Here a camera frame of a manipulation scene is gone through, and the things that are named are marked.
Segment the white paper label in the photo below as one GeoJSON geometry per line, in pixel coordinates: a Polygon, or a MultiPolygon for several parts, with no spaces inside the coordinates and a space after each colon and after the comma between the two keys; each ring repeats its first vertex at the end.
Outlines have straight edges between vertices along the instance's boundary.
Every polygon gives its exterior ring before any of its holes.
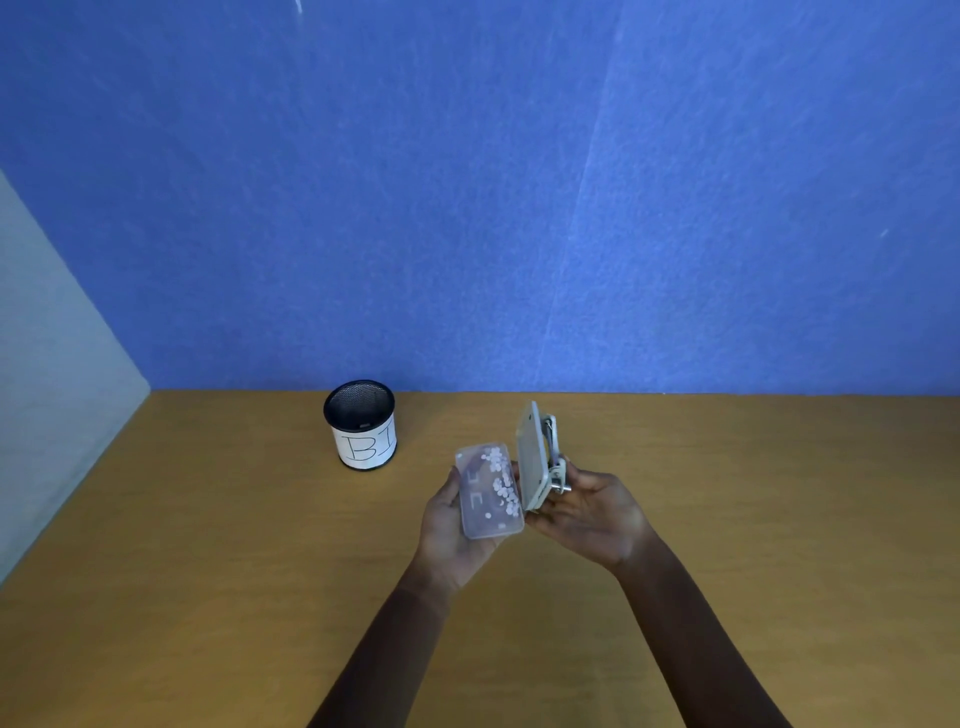
{"type": "Polygon", "coordinates": [[[352,468],[369,470],[387,462],[396,449],[394,416],[370,432],[344,432],[331,427],[340,459],[352,468]]]}

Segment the black mesh cup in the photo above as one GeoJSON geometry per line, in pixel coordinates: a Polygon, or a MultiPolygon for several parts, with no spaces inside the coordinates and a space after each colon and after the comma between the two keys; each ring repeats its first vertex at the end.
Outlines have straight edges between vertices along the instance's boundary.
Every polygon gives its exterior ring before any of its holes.
{"type": "Polygon", "coordinates": [[[344,464],[370,471],[390,461],[396,452],[394,393],[372,379],[341,384],[324,402],[324,417],[333,430],[344,464]]]}

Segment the translucent plastic box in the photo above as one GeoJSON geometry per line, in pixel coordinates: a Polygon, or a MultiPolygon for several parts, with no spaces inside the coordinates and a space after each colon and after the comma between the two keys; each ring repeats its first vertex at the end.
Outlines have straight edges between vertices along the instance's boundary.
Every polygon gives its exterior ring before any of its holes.
{"type": "Polygon", "coordinates": [[[523,530],[523,508],[503,443],[457,450],[460,512],[469,539],[510,536],[523,530]]]}

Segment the person's left hand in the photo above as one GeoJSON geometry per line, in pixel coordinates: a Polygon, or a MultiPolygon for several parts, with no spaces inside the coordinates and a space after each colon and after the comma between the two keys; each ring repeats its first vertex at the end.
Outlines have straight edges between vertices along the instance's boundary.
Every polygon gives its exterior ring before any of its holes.
{"type": "Polygon", "coordinates": [[[506,537],[468,539],[461,527],[460,473],[450,468],[446,483],[426,503],[420,544],[411,570],[426,575],[447,596],[460,591],[506,537]]]}

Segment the hand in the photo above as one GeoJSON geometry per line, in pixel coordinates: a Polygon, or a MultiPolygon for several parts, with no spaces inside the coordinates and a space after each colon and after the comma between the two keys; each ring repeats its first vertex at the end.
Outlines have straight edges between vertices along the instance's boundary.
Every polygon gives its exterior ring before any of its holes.
{"type": "Polygon", "coordinates": [[[505,537],[471,540],[460,515],[460,473],[450,468],[446,483],[426,503],[420,544],[404,578],[438,590],[445,598],[459,592],[480,570],[505,537]]]}
{"type": "Polygon", "coordinates": [[[581,471],[569,460],[566,482],[572,490],[551,492],[539,512],[527,513],[527,523],[609,570],[630,560],[653,529],[626,486],[616,475],[581,471]]]}

